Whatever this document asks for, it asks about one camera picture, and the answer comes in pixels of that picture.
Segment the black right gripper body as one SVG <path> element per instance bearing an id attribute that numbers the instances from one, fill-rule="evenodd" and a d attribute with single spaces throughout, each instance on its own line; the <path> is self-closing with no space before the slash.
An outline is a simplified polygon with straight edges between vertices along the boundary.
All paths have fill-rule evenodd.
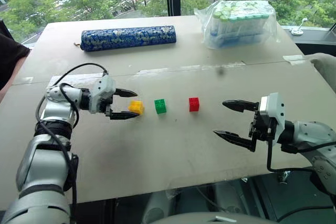
<path id="1" fill-rule="evenodd" d="M 250 124 L 249 137 L 251 141 L 256 143 L 260 141 L 273 141 L 276 132 L 276 119 L 267 115 L 261 115 L 259 111 L 254 114 L 254 119 Z"/>

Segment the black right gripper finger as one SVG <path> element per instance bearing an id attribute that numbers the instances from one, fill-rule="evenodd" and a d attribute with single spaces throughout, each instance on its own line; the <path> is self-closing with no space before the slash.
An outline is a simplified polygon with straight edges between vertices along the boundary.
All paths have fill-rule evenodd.
<path id="1" fill-rule="evenodd" d="M 256 111 L 259 108 L 259 102 L 249 102 L 244 100 L 226 100 L 222 105 L 237 112 Z"/>
<path id="2" fill-rule="evenodd" d="M 256 149 L 256 139 L 247 139 L 247 138 L 242 138 L 236 133 L 232 132 L 227 132 L 227 131 L 222 131 L 222 130 L 214 130 L 213 131 L 216 135 L 221 137 L 222 139 L 226 140 L 227 142 L 246 148 L 251 152 L 254 152 Z"/>

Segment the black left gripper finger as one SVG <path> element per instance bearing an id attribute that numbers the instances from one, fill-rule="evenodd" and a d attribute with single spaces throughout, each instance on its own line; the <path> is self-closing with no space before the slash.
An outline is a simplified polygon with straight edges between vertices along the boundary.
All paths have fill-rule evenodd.
<path id="1" fill-rule="evenodd" d="M 137 97 L 138 94 L 131 91 L 131 90 L 126 90 L 126 89 L 120 89 L 116 88 L 114 95 L 123 97 L 123 98 L 130 98 L 130 97 Z"/>
<path id="2" fill-rule="evenodd" d="M 109 118 L 111 120 L 127 120 L 139 116 L 138 113 L 131 111 L 110 112 Z"/>

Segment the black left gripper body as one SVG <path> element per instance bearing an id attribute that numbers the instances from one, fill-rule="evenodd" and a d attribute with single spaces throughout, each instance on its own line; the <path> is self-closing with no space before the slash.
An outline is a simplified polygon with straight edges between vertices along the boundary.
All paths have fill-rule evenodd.
<path id="1" fill-rule="evenodd" d="M 112 109 L 113 104 L 113 94 L 111 97 L 105 99 L 105 116 L 116 116 L 116 113 Z"/>

